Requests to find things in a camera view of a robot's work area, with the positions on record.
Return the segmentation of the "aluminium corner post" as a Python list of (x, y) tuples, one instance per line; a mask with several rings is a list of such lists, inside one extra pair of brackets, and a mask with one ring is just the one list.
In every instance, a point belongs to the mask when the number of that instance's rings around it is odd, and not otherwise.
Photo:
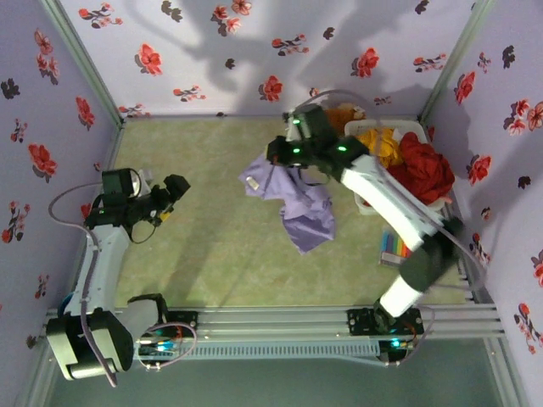
[(124, 120), (118, 113), (115, 107), (114, 99), (112, 98), (108, 88), (106, 87), (98, 69), (93, 63), (90, 54), (84, 46), (76, 28), (71, 23), (68, 14), (59, 0), (37, 0), (53, 26), (60, 34), (65, 46), (68, 48), (70, 55), (75, 60), (78, 68), (85, 77), (87, 84), (92, 88), (98, 101), (108, 113), (109, 118), (120, 130), (124, 125)]
[(495, 6), (497, 0), (475, 0), (470, 17), (462, 29), (450, 56), (442, 69), (434, 88), (432, 89), (423, 110), (417, 116), (419, 123), (425, 123), (430, 116), (440, 94), (447, 88), (456, 69), (460, 66), (473, 41), (484, 26), (487, 15)]

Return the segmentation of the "white plastic laundry basket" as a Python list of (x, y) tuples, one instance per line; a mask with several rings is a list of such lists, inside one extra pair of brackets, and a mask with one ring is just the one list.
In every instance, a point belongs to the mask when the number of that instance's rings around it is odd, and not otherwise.
[[(420, 143), (429, 143), (429, 139), (425, 134), (423, 127), (416, 122), (415, 120), (401, 120), (401, 119), (385, 119), (385, 120), (375, 120), (375, 119), (365, 119), (365, 120), (353, 120), (348, 122), (344, 126), (344, 134), (346, 136), (359, 136), (362, 133), (372, 130), (383, 128), (390, 128), (393, 132), (393, 138), (400, 142), (403, 136), (407, 132), (413, 132), (417, 135), (417, 139)], [(362, 197), (354, 193), (355, 204), (357, 205), (361, 215), (376, 215), (377, 211), (372, 208), (367, 201)], [(431, 203), (428, 207), (431, 210), (436, 212), (441, 212), (444, 210), (445, 206), (449, 202), (446, 200), (446, 197), (439, 198), (435, 202)]]

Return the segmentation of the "purple t-shirt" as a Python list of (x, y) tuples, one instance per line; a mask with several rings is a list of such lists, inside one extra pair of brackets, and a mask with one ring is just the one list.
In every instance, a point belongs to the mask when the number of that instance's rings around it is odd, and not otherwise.
[(300, 254), (335, 238), (332, 198), (321, 183), (305, 178), (295, 168), (274, 165), (263, 155), (246, 167), (238, 180), (250, 197), (283, 202), (279, 216)]

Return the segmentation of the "red t-shirt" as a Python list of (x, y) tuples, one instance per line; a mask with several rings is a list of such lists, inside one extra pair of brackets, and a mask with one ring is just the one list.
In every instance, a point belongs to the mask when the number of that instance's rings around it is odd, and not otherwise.
[(448, 195), (456, 180), (448, 160), (433, 146), (407, 132), (400, 140), (401, 164), (390, 165), (388, 172), (415, 198), (430, 205)]

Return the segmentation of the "rainbow striped card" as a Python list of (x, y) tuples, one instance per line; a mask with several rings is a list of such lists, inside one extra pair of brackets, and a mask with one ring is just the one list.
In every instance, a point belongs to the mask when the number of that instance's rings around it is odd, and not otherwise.
[(383, 232), (379, 252), (379, 264), (399, 267), (410, 256), (411, 250), (395, 232), (390, 230)]

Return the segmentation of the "brown plush toy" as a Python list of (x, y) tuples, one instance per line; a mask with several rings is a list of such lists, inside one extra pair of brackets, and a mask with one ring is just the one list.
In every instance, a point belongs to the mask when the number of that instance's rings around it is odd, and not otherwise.
[(366, 110), (353, 103), (341, 103), (337, 107), (324, 109), (325, 114), (334, 130), (344, 134), (344, 128), (351, 121), (364, 120)]

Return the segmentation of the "yellow t-shirt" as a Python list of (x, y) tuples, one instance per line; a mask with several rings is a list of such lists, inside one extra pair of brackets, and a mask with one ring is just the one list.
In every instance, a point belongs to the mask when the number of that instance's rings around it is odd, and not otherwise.
[(378, 157), (384, 168), (400, 165), (404, 162), (400, 144), (395, 138), (399, 132), (393, 128), (370, 129), (355, 138), (366, 146), (370, 154)]

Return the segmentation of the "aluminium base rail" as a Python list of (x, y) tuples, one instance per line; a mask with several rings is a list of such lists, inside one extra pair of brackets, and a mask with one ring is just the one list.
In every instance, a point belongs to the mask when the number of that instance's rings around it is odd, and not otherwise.
[(265, 341), (354, 341), (362, 338), (464, 339), (504, 337), (492, 304), (419, 305), (387, 333), (368, 323), (361, 306), (170, 308), (170, 321), (184, 321), (207, 343)]

